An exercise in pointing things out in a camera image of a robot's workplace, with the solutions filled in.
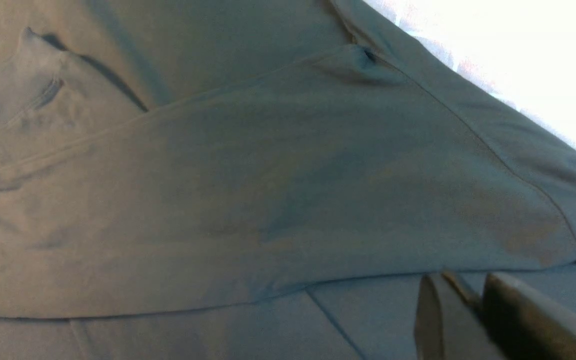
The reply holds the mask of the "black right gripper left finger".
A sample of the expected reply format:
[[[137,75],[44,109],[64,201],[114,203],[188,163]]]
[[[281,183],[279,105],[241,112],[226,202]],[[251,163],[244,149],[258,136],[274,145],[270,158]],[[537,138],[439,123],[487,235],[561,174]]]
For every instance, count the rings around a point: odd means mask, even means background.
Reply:
[[[414,321],[419,360],[505,360],[482,321],[482,298],[457,273],[419,282]]]

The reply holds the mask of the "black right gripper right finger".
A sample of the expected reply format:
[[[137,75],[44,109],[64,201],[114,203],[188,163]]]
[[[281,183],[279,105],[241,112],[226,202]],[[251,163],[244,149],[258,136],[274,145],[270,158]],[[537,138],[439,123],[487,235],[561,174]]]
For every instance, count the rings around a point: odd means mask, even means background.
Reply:
[[[511,360],[576,360],[576,313],[518,278],[486,276],[483,322]]]

